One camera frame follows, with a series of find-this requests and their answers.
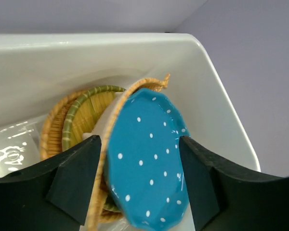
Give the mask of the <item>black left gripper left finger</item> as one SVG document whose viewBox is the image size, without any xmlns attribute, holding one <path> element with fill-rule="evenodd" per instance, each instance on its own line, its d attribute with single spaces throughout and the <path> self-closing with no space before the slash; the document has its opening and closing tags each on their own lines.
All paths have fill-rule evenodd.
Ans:
<svg viewBox="0 0 289 231">
<path fill-rule="evenodd" d="M 0 178 L 0 231 L 77 231 L 84 225 L 101 151 L 93 135 Z"/>
</svg>

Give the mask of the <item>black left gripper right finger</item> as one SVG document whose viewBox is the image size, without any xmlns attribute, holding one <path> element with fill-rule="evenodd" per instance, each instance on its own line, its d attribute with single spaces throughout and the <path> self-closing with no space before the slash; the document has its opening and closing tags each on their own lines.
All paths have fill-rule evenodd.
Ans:
<svg viewBox="0 0 289 231">
<path fill-rule="evenodd" d="M 251 170 L 179 139 L 197 231 L 289 231 L 289 177 Z"/>
</svg>

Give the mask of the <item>boat-shaped orange woven basket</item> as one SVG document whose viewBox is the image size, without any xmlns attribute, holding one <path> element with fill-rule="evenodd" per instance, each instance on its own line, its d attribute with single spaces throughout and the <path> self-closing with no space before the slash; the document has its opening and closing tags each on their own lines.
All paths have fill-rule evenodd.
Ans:
<svg viewBox="0 0 289 231">
<path fill-rule="evenodd" d="M 101 153 L 94 180 L 89 210 L 84 225 L 86 231 L 98 230 L 100 215 L 102 213 L 104 203 L 108 196 L 107 189 L 103 189 L 101 183 L 103 180 L 103 170 L 106 161 L 108 142 L 110 140 L 110 135 L 112 133 L 119 113 L 121 112 L 128 98 L 137 90 L 141 88 L 147 88 L 155 92 L 160 92 L 163 89 L 167 88 L 169 79 L 170 74 L 167 74 L 164 80 L 147 77 L 131 84 L 123 93 L 117 95 L 117 97 L 112 101 L 112 103 L 105 109 L 105 111 L 102 113 L 101 117 L 97 121 L 94 129 L 90 133 L 84 133 L 82 135 L 83 139 L 87 139 L 92 135 L 98 135 L 100 136 L 102 142 Z"/>
</svg>

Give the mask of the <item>round orange woven plate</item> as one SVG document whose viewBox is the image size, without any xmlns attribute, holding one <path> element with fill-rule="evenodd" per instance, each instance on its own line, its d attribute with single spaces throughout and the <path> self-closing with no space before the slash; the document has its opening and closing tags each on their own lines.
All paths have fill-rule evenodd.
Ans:
<svg viewBox="0 0 289 231">
<path fill-rule="evenodd" d="M 40 139 L 40 156 L 42 160 L 53 157 L 61 152 L 62 150 L 62 130 L 65 121 L 66 114 L 78 96 L 86 90 L 76 91 L 58 102 L 48 117 L 46 118 Z M 101 186 L 103 189 L 107 189 L 106 183 L 103 177 Z M 102 213 L 100 215 L 101 223 L 111 223 L 117 221 L 123 217 L 123 214 L 119 211 L 117 206 L 110 201 L 109 190 L 107 189 L 108 196 L 103 206 Z"/>
</svg>

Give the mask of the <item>blue polka-dot ceramic plate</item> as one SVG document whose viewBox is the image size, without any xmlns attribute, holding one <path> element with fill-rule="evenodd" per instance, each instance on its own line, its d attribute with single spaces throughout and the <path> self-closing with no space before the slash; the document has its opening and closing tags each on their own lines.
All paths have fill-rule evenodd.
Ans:
<svg viewBox="0 0 289 231">
<path fill-rule="evenodd" d="M 179 138 L 188 133 L 163 93 L 140 89 L 124 104 L 108 143 L 105 178 L 133 227 L 166 231 L 182 220 L 189 199 Z"/>
</svg>

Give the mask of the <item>round yellow green-rimmed plate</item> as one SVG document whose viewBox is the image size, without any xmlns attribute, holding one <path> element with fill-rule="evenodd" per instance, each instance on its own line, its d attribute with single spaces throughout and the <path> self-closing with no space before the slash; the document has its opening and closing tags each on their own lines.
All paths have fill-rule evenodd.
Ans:
<svg viewBox="0 0 289 231">
<path fill-rule="evenodd" d="M 83 140 L 83 134 L 92 132 L 100 116 L 125 89 L 103 85 L 86 90 L 70 106 L 62 130 L 62 150 L 66 151 Z"/>
</svg>

